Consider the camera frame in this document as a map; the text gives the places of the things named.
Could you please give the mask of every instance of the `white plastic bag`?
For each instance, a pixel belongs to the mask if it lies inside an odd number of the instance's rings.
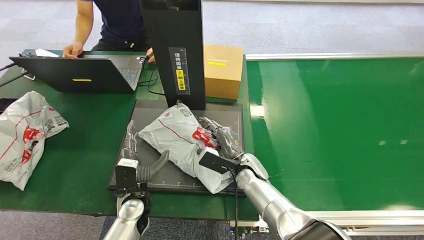
[[[218,142],[182,103],[168,108],[138,135],[159,153],[169,150],[169,160],[186,174],[198,178],[212,194],[218,193],[233,180],[229,172],[220,174],[199,165],[200,156],[196,150],[216,148]]]
[[[27,92],[0,115],[0,181],[24,190],[44,151],[44,142],[68,122],[41,94]]]

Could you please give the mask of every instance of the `black cutting mat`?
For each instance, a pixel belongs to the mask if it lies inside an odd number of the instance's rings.
[[[137,100],[131,119],[134,120],[135,129],[140,131],[145,126],[159,117],[168,106],[160,100]],[[205,111],[193,110],[196,117],[207,117],[217,121],[223,126],[229,126],[238,134],[240,144],[243,146],[243,116],[242,105],[239,103],[207,103]],[[151,165],[160,158],[159,152],[137,136],[137,152],[143,165]],[[179,193],[205,193],[210,194],[203,184],[194,177],[184,173],[171,161],[157,173],[147,184],[151,192],[179,192]],[[109,190],[116,189],[115,170],[109,181]],[[230,184],[217,194],[233,195],[234,184]]]

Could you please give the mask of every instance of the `red logo on bag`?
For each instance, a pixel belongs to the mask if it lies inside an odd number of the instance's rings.
[[[205,129],[203,127],[198,126],[196,131],[193,132],[192,137],[194,139],[204,142],[204,145],[206,147],[210,147],[210,148],[214,147],[214,145],[210,142],[211,137],[205,132]]]
[[[33,154],[34,147],[39,143],[39,140],[41,140],[44,137],[43,133],[36,129],[36,128],[30,128],[30,126],[26,126],[25,130],[23,131],[22,140],[23,140],[23,154],[22,154],[22,164],[26,164]]]

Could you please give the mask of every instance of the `laptop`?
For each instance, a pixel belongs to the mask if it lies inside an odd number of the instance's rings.
[[[133,93],[146,59],[136,55],[9,58],[56,91],[64,93]]]

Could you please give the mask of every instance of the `cardboard box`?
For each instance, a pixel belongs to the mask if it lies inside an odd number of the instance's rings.
[[[242,79],[243,48],[204,44],[203,65],[206,96],[237,99]]]

